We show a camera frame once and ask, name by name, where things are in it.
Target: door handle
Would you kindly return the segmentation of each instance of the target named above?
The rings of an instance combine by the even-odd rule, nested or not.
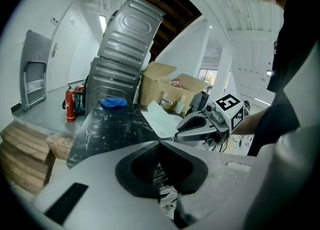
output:
[[[57,49],[60,49],[60,48],[58,47],[58,44],[59,44],[59,43],[56,42],[55,45],[54,45],[54,48],[53,48],[53,51],[52,51],[52,57],[55,57],[55,55],[56,55],[56,50],[57,50]]]

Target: ceiling light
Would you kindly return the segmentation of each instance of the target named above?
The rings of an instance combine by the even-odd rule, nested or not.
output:
[[[106,22],[106,17],[105,16],[99,16],[102,32],[105,33],[106,27],[107,27],[107,22]]]
[[[265,101],[263,101],[263,100],[258,99],[257,97],[255,97],[254,99],[256,99],[257,101],[262,102],[262,103],[264,103],[264,104],[271,105],[271,104],[269,104],[269,103],[267,103],[267,102],[265,102]]]

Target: red fire extinguisher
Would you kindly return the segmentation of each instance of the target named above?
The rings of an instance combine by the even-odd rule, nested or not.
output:
[[[65,92],[65,112],[67,122],[74,122],[76,120],[75,104],[76,92],[69,86],[69,89]]]

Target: black marble surface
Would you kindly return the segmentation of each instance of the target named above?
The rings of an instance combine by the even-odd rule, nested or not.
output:
[[[97,103],[75,137],[68,160],[72,168],[84,159],[130,145],[158,140],[158,136],[141,113],[140,105],[107,108]]]

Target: cardboard box flap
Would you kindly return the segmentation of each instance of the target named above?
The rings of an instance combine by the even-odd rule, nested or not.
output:
[[[188,89],[196,94],[200,93],[208,86],[207,83],[184,73],[177,76],[176,79],[180,79],[180,85],[182,88]]]
[[[168,76],[169,74],[171,74],[172,72],[175,72],[176,70],[177,69],[174,66],[151,62],[148,64],[143,74],[148,78],[151,78],[152,80],[158,80],[159,78]]]

